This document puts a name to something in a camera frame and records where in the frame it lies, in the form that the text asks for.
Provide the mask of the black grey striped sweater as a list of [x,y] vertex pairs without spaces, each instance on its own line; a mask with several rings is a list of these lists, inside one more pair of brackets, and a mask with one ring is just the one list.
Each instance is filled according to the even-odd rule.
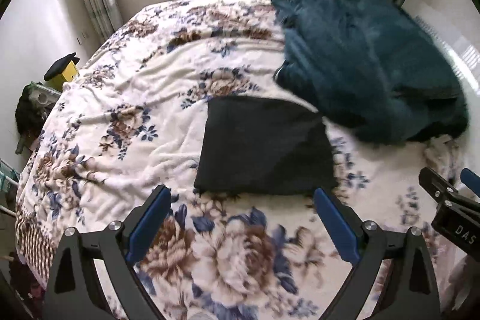
[[282,196],[331,190],[338,183],[325,129],[320,115],[291,101],[214,97],[193,185]]

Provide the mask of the green storage crate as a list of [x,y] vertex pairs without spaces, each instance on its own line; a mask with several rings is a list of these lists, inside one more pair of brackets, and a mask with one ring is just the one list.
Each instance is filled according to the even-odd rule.
[[16,194],[19,186],[20,174],[4,160],[1,160],[1,201],[14,210],[16,208]]

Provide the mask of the dark teal fluffy blanket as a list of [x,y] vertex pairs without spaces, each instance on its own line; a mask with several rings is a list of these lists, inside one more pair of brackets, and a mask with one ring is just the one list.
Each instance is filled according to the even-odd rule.
[[469,113],[431,37],[390,0],[270,0],[285,37],[275,81],[368,143],[459,137]]

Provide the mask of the floral white bed blanket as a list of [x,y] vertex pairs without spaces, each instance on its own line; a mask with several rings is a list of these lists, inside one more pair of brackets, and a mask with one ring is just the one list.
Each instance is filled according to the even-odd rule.
[[327,191],[361,220],[384,231],[421,230],[441,313],[456,248],[433,229],[438,204],[418,176],[429,167],[454,187],[461,135],[364,142],[277,84],[284,60],[270,0],[167,1],[114,32],[64,87],[20,177],[16,248],[46,291],[67,228],[99,232],[124,221],[164,185],[170,210],[133,265],[162,319],[323,319],[352,265],[320,220],[315,191],[194,187],[208,102],[261,97],[320,115],[337,179]]

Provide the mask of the dark bag on nightstand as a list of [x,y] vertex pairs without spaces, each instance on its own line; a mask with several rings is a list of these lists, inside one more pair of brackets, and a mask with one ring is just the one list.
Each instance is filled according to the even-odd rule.
[[16,146],[17,155],[22,154],[24,149],[32,148],[59,98],[58,91],[46,87],[42,83],[31,82],[24,87],[15,112],[19,134]]

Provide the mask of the yellow toy with black hat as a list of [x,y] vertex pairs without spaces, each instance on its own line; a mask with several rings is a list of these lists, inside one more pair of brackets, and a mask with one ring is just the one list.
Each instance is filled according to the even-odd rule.
[[63,85],[71,82],[78,74],[77,65],[80,58],[76,52],[68,54],[55,61],[44,74],[44,81],[49,87],[62,92]]

